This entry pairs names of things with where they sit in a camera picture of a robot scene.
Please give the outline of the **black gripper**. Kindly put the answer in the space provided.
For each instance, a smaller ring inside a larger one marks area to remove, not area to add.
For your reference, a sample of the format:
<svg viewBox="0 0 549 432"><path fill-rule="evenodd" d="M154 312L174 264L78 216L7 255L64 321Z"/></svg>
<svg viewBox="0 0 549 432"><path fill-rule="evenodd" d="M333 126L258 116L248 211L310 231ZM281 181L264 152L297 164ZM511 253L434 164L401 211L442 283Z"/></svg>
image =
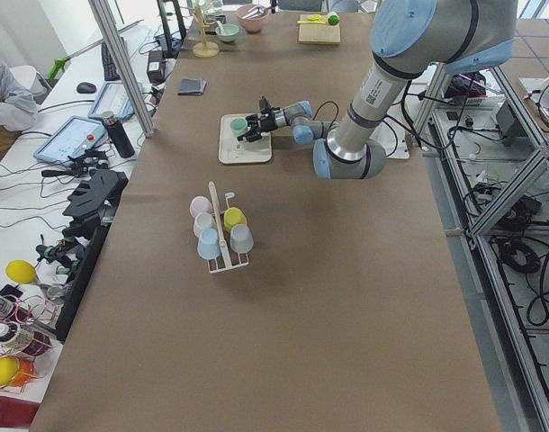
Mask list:
<svg viewBox="0 0 549 432"><path fill-rule="evenodd" d="M256 142L262 139L262 133L267 133L275 131L278 129L276 122L277 110L270 110L266 112L261 112L260 114L251 114L245 117L247 121L247 126L250 129L258 130L249 130L246 133L237 136L239 142Z"/></svg>

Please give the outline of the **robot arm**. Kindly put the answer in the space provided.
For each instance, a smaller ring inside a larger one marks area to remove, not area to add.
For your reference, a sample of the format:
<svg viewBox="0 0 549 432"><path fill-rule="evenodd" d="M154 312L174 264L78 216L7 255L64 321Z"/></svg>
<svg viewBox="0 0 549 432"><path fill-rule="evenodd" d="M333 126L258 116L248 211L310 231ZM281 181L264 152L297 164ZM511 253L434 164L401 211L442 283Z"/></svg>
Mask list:
<svg viewBox="0 0 549 432"><path fill-rule="evenodd" d="M246 118L238 140L254 142L289 126L300 145L312 144L313 165L325 179L366 179L386 162L372 140L405 85L432 62L449 75L505 63L511 56L518 4L515 1L385 1L373 19L373 64L342 121L316 121L306 102L274 108L266 99L260 113Z"/></svg>

